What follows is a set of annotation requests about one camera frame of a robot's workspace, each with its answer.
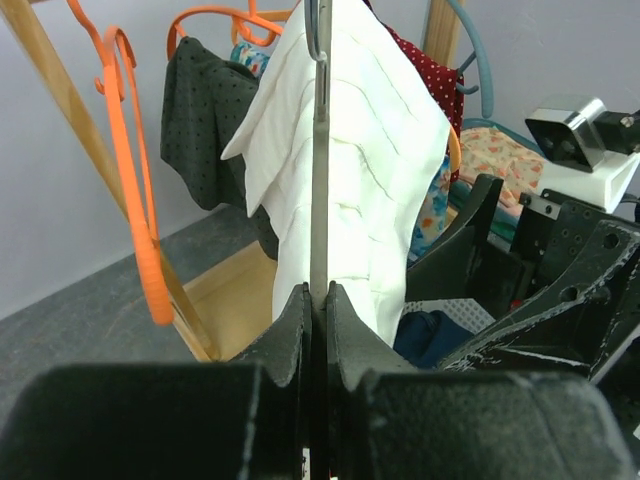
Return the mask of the peach patterned garment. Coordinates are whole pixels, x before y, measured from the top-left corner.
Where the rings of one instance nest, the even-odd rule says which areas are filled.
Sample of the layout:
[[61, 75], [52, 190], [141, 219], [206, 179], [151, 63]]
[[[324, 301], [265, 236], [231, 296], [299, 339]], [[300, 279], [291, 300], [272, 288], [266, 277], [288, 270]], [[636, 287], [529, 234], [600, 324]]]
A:
[[460, 132], [459, 180], [473, 185], [480, 174], [503, 180], [500, 204], [511, 215], [520, 214], [522, 193], [535, 193], [547, 161], [495, 127]]

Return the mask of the blue-grey hanger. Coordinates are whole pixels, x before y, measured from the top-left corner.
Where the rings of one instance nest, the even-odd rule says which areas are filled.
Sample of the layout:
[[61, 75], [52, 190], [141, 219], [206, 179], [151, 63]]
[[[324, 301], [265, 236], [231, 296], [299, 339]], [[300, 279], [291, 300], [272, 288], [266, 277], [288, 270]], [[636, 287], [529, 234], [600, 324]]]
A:
[[460, 80], [471, 64], [476, 63], [479, 80], [479, 84], [473, 86], [463, 85], [458, 80], [456, 82], [456, 90], [462, 95], [472, 95], [480, 92], [481, 115], [483, 119], [489, 119], [493, 116], [494, 112], [494, 85], [487, 52], [473, 21], [461, 3], [456, 0], [448, 0], [447, 3], [464, 27], [473, 47], [471, 54], [456, 70], [457, 78]]

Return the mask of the grey hanger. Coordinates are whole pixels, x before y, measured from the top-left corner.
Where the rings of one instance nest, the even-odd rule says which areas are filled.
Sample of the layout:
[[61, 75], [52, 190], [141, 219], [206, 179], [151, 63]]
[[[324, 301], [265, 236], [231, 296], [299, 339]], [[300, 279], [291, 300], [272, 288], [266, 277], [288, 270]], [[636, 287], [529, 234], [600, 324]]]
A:
[[310, 293], [321, 309], [328, 292], [330, 49], [332, 2], [303, 2], [307, 48], [315, 62], [311, 195]]

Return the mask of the red polka dot garment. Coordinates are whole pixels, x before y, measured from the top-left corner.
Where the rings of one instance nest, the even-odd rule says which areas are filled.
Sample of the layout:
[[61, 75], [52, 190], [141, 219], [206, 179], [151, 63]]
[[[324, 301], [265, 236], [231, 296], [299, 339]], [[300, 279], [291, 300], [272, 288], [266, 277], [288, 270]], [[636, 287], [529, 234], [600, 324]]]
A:
[[459, 81], [464, 81], [464, 76], [459, 75], [454, 69], [438, 64], [415, 44], [401, 38], [390, 26], [385, 25], [385, 28], [415, 67], [430, 95], [439, 105], [456, 134], [460, 135], [464, 112], [464, 94], [458, 90], [457, 84]]

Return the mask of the orange hanger of floral garment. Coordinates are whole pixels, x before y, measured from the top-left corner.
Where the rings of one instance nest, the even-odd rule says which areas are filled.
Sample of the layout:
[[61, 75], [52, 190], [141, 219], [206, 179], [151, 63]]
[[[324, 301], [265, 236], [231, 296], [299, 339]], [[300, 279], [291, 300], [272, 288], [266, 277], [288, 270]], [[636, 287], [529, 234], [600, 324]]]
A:
[[252, 23], [244, 18], [237, 16], [232, 18], [231, 41], [233, 45], [237, 45], [240, 41], [245, 41], [259, 47], [267, 47], [273, 43], [276, 38], [275, 33], [263, 27], [267, 34], [265, 37], [259, 37], [253, 33], [251, 26]]

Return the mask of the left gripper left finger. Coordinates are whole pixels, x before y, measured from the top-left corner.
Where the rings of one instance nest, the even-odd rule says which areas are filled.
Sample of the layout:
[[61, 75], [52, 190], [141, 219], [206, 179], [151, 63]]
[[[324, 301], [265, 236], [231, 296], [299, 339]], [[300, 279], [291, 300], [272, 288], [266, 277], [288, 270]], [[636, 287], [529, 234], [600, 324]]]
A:
[[19, 395], [5, 479], [298, 479], [308, 289], [227, 362], [79, 364]]

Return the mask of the white plastic basket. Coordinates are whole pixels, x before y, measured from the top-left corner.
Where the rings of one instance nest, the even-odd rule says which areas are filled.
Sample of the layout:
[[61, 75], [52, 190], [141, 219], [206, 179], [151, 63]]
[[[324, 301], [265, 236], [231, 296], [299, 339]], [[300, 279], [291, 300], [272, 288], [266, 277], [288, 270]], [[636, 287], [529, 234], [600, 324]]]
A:
[[432, 311], [445, 313], [457, 325], [472, 334], [478, 334], [496, 322], [496, 319], [472, 298], [408, 301], [402, 314]]

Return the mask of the orange plastic hanger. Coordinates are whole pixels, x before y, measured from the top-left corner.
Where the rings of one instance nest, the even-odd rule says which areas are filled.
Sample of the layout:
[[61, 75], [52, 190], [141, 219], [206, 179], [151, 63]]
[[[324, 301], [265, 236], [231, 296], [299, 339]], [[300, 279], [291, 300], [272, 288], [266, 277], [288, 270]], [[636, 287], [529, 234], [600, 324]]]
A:
[[[95, 80], [95, 88], [106, 101], [141, 286], [154, 323], [169, 325], [174, 314], [162, 272], [151, 168], [134, 73], [137, 66], [135, 55], [121, 28], [111, 26], [100, 34], [77, 1], [69, 1], [67, 5], [91, 38], [102, 64], [103, 77]], [[139, 166], [134, 162], [123, 112], [122, 103], [127, 98], [133, 108]]]

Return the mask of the white pleated skirt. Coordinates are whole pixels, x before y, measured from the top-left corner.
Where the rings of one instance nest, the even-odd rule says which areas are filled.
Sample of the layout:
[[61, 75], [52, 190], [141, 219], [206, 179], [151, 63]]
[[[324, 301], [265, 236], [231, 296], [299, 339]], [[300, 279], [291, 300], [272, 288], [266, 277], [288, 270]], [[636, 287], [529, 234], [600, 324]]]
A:
[[[296, 9], [223, 158], [245, 161], [246, 208], [278, 241], [272, 313], [310, 273], [316, 65]], [[450, 125], [387, 29], [361, 1], [332, 7], [328, 275], [358, 317], [392, 343], [411, 236]]]

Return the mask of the blue denim skirt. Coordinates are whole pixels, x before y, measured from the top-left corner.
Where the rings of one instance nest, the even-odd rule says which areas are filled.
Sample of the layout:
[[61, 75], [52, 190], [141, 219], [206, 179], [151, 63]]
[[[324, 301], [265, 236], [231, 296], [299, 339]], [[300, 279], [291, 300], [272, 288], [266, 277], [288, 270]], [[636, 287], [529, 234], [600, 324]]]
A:
[[393, 349], [420, 369], [435, 369], [447, 355], [473, 337], [443, 311], [415, 311], [399, 322]]

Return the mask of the wooden clothes rack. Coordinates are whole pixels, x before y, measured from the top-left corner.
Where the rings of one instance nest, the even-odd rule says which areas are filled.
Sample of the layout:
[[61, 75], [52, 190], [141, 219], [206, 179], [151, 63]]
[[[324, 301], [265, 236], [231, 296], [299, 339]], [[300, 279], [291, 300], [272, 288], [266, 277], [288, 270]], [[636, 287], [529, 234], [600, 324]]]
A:
[[[4, 1], [1, 13], [38, 70], [59, 110], [104, 181], [129, 223], [115, 150], [105, 140], [83, 103], [29, 1]], [[276, 264], [258, 243], [252, 243], [182, 284], [161, 249], [164, 279], [171, 298], [173, 325], [194, 357], [203, 362], [228, 361], [285, 323], [302, 322], [310, 301], [304, 290], [294, 290], [284, 313], [274, 322], [267, 318], [267, 295]]]

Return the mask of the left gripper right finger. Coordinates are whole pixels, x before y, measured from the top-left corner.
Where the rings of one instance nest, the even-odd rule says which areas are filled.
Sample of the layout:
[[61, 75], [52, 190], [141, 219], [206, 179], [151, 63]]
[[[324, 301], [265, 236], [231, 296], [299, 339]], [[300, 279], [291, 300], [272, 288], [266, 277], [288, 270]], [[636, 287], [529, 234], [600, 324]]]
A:
[[633, 479], [597, 388], [559, 372], [423, 371], [327, 297], [332, 473], [341, 479]]

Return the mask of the black dotted garment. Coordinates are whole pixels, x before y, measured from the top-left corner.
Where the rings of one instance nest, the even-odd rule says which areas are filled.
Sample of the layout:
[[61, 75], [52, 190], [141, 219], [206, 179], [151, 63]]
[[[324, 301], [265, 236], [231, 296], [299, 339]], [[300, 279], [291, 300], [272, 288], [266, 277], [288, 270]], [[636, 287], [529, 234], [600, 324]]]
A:
[[258, 79], [194, 37], [180, 40], [165, 76], [161, 118], [162, 160], [184, 181], [196, 204], [246, 209], [245, 162], [222, 153], [248, 111]]

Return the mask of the orange hanger of black garment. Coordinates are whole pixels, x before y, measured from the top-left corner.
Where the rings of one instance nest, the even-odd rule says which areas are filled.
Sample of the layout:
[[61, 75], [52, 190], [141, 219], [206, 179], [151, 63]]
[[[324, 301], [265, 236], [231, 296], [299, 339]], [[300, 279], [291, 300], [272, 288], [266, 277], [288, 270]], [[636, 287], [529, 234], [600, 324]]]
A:
[[189, 7], [178, 13], [168, 26], [166, 40], [164, 43], [165, 58], [167, 60], [172, 58], [180, 40], [189, 35], [189, 28], [199, 17], [206, 17], [210, 26], [213, 26], [214, 28], [220, 28], [225, 25], [226, 29], [224, 30], [224, 33], [232, 45], [231, 29], [232, 18], [234, 16], [244, 18], [251, 22], [251, 29], [253, 33], [259, 37], [266, 36], [267, 32], [263, 30], [263, 27], [266, 27], [268, 30], [271, 30], [276, 34], [276, 38], [273, 43], [267, 46], [270, 47], [282, 35], [284, 26], [289, 20], [292, 12], [292, 7], [275, 10], [261, 9], [258, 6], [257, 1], [246, 1], [243, 6], [239, 7], [227, 6], [220, 3]]

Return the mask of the blue floral garment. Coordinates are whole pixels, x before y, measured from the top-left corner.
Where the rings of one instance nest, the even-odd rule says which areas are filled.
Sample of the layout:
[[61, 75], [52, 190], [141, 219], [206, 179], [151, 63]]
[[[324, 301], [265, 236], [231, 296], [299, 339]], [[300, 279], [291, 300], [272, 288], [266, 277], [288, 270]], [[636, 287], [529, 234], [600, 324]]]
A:
[[[237, 62], [245, 67], [259, 79], [269, 62], [270, 56], [260, 51], [256, 46], [247, 42], [239, 42], [233, 47], [230, 55], [232, 62]], [[451, 179], [456, 179], [457, 170], [451, 173], [449, 155], [444, 160], [429, 185], [421, 209], [417, 216], [410, 249], [408, 264], [414, 264], [443, 232], [446, 225], [448, 208], [448, 196]]]

